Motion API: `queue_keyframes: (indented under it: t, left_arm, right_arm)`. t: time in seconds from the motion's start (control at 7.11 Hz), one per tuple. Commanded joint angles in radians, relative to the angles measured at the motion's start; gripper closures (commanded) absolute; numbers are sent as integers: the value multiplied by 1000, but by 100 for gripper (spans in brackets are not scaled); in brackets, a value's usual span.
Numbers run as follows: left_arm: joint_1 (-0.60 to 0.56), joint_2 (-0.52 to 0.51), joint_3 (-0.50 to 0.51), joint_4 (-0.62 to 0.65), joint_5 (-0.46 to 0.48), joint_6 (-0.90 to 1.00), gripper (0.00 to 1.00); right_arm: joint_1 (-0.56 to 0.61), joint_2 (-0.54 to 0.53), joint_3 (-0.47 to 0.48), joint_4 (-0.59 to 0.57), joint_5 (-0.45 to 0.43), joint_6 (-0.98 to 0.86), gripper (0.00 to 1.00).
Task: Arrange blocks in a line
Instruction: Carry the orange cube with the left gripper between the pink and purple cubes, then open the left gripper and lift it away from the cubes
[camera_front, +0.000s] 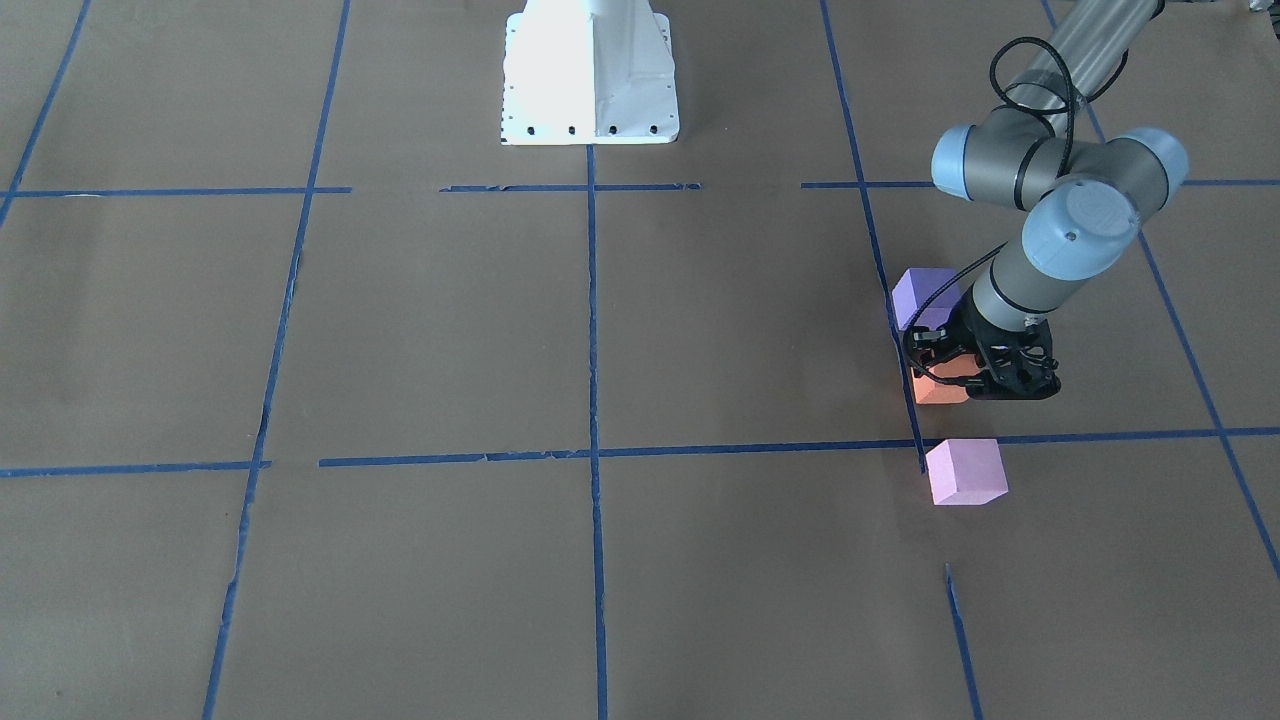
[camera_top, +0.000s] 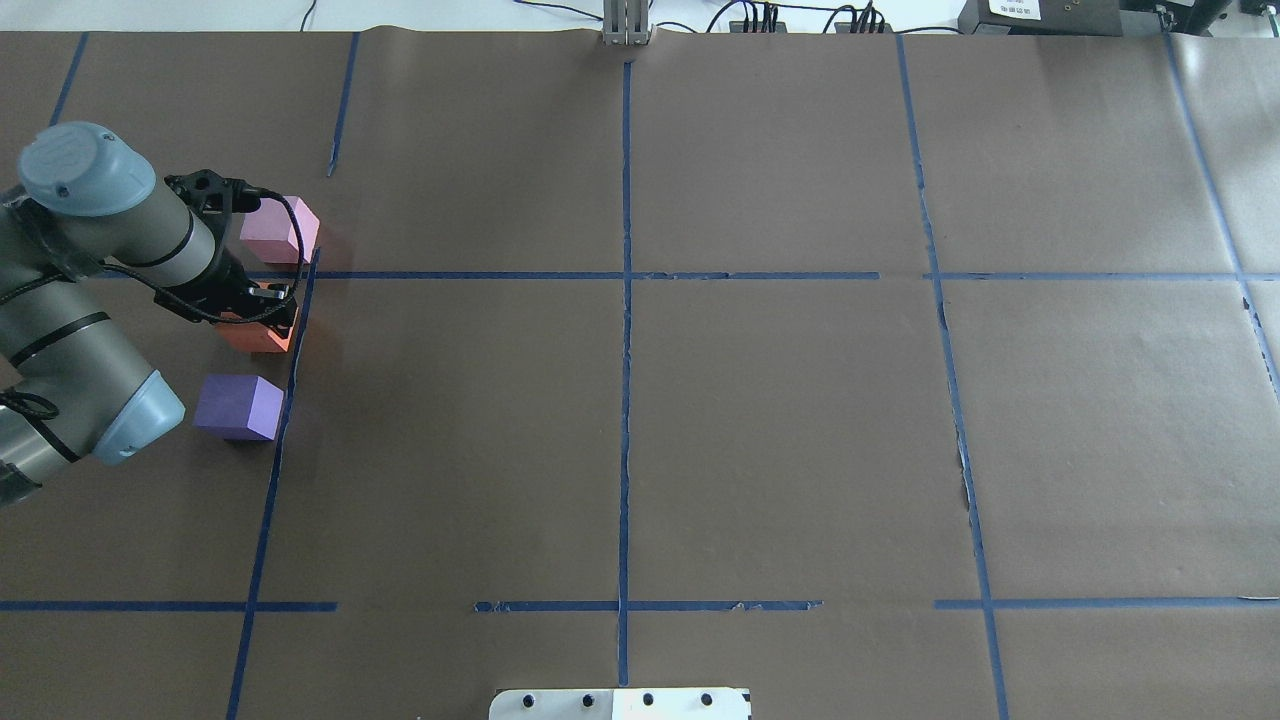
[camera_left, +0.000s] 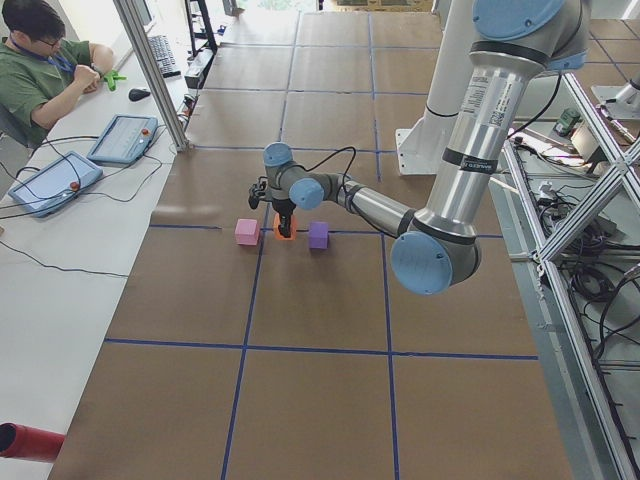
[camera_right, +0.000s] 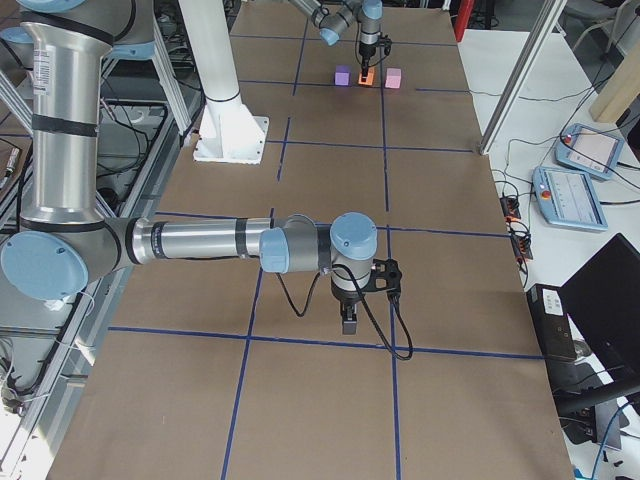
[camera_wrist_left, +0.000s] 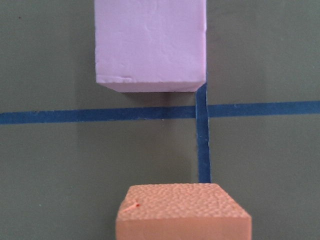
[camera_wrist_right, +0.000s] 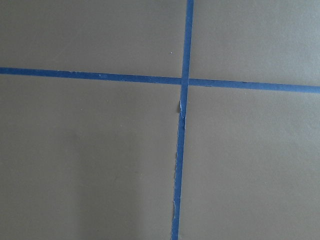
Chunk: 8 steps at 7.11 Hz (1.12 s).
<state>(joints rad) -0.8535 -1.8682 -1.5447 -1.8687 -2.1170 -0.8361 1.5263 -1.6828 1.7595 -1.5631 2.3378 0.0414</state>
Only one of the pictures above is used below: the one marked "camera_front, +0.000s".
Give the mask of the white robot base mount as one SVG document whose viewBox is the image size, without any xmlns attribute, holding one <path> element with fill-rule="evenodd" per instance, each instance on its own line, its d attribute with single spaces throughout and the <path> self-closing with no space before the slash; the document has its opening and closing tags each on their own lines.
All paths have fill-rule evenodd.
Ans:
<svg viewBox="0 0 1280 720">
<path fill-rule="evenodd" d="M 504 40 L 503 145 L 678 138 L 672 28 L 649 1 L 527 1 Z"/>
</svg>

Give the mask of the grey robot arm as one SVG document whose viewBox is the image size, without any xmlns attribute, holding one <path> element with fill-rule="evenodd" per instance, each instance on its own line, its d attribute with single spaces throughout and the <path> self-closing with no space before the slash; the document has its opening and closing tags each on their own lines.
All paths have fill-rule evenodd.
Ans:
<svg viewBox="0 0 1280 720">
<path fill-rule="evenodd" d="M 910 316 L 899 347 L 914 378 L 963 398 L 1042 400 L 1061 388 L 1051 313 L 1110 269 L 1189 173 L 1181 142 L 1139 127 L 1105 142 L 1076 122 L 1124 72 L 1161 1 L 1079 1 L 1051 37 L 1021 36 L 988 67 L 997 106 L 934 146 L 934 187 L 1023 211 L 1020 234 L 963 269 L 945 322 Z"/>
</svg>

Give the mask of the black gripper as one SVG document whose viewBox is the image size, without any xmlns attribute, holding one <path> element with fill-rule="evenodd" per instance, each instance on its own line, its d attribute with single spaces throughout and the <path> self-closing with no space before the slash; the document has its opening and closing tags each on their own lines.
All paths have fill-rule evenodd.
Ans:
<svg viewBox="0 0 1280 720">
<path fill-rule="evenodd" d="M 914 375 L 964 386 L 972 400 L 1044 400 L 1062 388 L 1047 322 L 1006 331 L 982 316 L 969 299 L 938 329 L 904 329 L 902 352 Z M 975 355 L 977 375 L 950 379 L 934 372 L 963 354 Z"/>
</svg>

